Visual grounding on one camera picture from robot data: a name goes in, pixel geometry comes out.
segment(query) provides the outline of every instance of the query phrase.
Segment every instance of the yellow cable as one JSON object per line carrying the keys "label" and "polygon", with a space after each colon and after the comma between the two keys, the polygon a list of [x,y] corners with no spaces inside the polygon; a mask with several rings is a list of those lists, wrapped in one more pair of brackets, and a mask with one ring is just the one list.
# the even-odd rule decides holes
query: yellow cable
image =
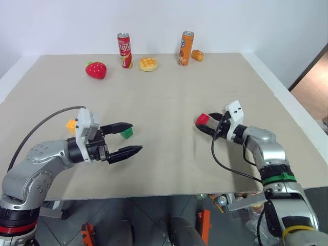
{"label": "yellow cable", "polygon": [[283,245],[285,246],[285,236],[286,236],[286,234],[287,233],[289,233],[289,232],[291,232],[291,231],[294,231],[294,230],[314,230],[314,228],[312,228],[312,227],[308,227],[308,226],[306,226],[306,225],[294,225],[294,226],[292,226],[292,227],[288,227],[288,228],[286,228],[284,231],[283,231],[283,233],[282,233],[282,241],[283,241]]}

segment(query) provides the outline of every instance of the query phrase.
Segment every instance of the red soda can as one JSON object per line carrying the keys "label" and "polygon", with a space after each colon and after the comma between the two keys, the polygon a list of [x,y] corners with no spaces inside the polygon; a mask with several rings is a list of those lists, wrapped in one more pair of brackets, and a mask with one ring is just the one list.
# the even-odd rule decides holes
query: red soda can
{"label": "red soda can", "polygon": [[117,35],[119,54],[121,55],[122,67],[132,68],[132,54],[130,36],[122,32]]}

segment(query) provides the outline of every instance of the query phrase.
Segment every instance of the soda can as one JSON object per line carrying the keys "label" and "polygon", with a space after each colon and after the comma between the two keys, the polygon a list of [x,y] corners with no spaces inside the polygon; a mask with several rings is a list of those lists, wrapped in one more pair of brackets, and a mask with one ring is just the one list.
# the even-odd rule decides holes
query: soda can
{"label": "soda can", "polygon": [[191,31],[183,32],[181,39],[181,47],[179,53],[179,64],[182,66],[188,65],[191,48],[193,46],[194,33]]}
{"label": "soda can", "polygon": [[117,35],[117,40],[122,67],[132,68],[132,53],[129,34],[125,32],[119,33]]}

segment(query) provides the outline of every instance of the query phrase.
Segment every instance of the green toy block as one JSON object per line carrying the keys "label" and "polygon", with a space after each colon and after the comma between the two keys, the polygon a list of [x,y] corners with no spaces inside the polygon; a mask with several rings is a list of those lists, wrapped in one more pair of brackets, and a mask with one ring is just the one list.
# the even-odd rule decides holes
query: green toy block
{"label": "green toy block", "polygon": [[120,134],[123,138],[128,139],[129,137],[131,137],[133,135],[132,127],[126,129],[125,131],[121,132]]}

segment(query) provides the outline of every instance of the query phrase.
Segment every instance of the orange soda can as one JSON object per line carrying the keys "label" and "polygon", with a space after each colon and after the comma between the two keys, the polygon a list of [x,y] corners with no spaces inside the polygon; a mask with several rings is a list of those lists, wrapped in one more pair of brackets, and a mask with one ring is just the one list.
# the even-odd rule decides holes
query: orange soda can
{"label": "orange soda can", "polygon": [[191,31],[183,32],[181,39],[181,47],[179,53],[179,65],[188,65],[191,48],[193,46],[194,33]]}

